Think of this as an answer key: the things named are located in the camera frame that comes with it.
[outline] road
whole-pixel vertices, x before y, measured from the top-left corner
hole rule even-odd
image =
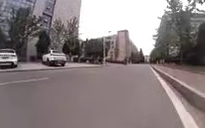
[[[183,128],[149,65],[0,74],[0,128]]]

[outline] parked car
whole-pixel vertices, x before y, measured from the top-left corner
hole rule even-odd
[[[47,64],[49,66],[60,64],[61,66],[65,66],[66,64],[66,56],[64,53],[49,50],[49,52],[42,56],[42,63]]]
[[[13,49],[0,49],[0,67],[10,66],[16,68],[18,65],[18,58],[16,51]]]

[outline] sky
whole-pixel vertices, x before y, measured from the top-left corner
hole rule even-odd
[[[127,29],[138,49],[149,55],[166,0],[82,0],[80,38],[96,38]]]

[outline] road curb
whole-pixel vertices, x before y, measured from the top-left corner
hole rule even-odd
[[[167,74],[166,72],[160,70],[157,67],[152,66],[152,68],[160,74],[160,76],[169,82],[180,94],[193,106],[205,112],[205,93],[192,88],[186,83],[174,78],[173,76]]]
[[[202,74],[202,75],[205,75],[205,72],[201,72],[201,71],[198,71],[198,70],[192,70],[192,69],[180,69],[180,68],[176,68],[178,70],[182,70],[182,71],[187,71],[187,72],[192,72],[192,73],[198,73],[198,74]]]
[[[80,66],[80,67],[58,67],[58,68],[42,68],[42,69],[18,69],[18,70],[0,70],[0,73],[13,73],[13,72],[32,72],[32,71],[49,71],[49,70],[67,70],[67,69],[79,69],[79,68],[101,68],[104,66]]]

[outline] road median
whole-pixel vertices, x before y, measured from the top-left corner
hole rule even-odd
[[[184,83],[183,81],[175,78],[174,76],[166,73],[165,71],[159,69],[156,66],[152,66],[152,68],[160,74],[160,76],[169,82],[177,91],[181,93],[184,98],[194,105],[196,108],[205,112],[205,93],[193,88],[192,86]]]

